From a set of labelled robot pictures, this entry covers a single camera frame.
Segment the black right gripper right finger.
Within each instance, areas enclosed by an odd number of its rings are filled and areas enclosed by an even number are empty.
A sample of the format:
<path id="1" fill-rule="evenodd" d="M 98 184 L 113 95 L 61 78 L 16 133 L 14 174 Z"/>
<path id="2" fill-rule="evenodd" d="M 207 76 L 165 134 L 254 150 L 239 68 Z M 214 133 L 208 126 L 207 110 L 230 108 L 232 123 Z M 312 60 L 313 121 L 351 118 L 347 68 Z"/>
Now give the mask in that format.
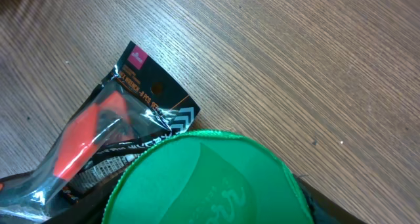
<path id="1" fill-rule="evenodd" d="M 326 195 L 310 186 L 303 180 L 306 175 L 294 174 L 293 176 L 304 194 L 315 224 L 366 224 L 366 222 L 352 215 Z"/>

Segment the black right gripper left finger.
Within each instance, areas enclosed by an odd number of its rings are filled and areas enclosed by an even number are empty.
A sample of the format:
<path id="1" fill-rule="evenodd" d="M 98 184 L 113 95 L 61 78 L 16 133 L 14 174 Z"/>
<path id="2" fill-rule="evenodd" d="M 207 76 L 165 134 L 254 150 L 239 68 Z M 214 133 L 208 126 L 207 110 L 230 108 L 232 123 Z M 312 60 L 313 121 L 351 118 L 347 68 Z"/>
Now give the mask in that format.
<path id="1" fill-rule="evenodd" d="M 121 175 L 94 190 L 70 209 L 50 218 L 45 224 L 101 224 L 104 209 Z"/>

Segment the black red packaged item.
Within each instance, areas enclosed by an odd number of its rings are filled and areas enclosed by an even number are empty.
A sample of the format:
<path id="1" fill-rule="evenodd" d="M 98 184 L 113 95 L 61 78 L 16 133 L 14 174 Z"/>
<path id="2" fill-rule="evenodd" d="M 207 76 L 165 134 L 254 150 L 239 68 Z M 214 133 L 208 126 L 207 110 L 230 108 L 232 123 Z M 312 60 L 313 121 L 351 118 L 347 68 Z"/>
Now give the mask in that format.
<path id="1" fill-rule="evenodd" d="M 1 180 L 2 223 L 44 223 L 121 175 L 142 153 L 187 131 L 200 108 L 129 43 L 33 171 Z"/>

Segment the green lid jar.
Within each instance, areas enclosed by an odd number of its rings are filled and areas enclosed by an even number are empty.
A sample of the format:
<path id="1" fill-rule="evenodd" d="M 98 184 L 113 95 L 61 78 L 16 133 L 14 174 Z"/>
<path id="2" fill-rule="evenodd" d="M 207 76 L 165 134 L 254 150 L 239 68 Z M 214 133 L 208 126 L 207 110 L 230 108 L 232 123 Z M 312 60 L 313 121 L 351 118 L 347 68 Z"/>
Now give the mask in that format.
<path id="1" fill-rule="evenodd" d="M 258 142 L 190 131 L 144 152 L 112 192 L 104 223 L 293 223 L 313 217 L 289 168 Z"/>

